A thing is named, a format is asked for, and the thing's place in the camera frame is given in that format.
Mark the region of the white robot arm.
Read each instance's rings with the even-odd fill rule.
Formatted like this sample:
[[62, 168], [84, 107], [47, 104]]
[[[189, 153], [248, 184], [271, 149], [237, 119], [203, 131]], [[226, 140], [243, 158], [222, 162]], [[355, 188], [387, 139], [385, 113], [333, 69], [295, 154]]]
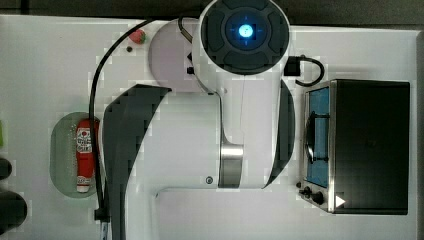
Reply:
[[293, 152], [283, 80], [290, 25], [273, 0], [212, 0], [194, 27], [201, 89], [137, 84], [101, 124], [112, 240], [159, 240], [156, 198], [176, 189], [263, 189]]

